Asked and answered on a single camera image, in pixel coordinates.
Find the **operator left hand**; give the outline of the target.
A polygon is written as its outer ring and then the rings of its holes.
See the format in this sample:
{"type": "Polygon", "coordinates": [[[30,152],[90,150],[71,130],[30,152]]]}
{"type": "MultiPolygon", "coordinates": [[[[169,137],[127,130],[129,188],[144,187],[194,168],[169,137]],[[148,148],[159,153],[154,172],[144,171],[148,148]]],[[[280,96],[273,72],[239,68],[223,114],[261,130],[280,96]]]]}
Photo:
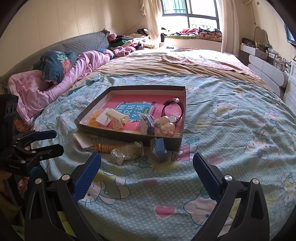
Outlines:
{"type": "MultiPolygon", "coordinates": [[[[11,177],[11,173],[4,171],[4,170],[0,171],[0,191],[1,191],[1,193],[6,192],[6,187],[5,187],[4,181],[8,180],[8,178],[10,178],[10,177],[11,177]]],[[[24,177],[18,182],[19,193],[24,193],[27,191],[28,180],[29,180],[29,178],[24,177]]]]}

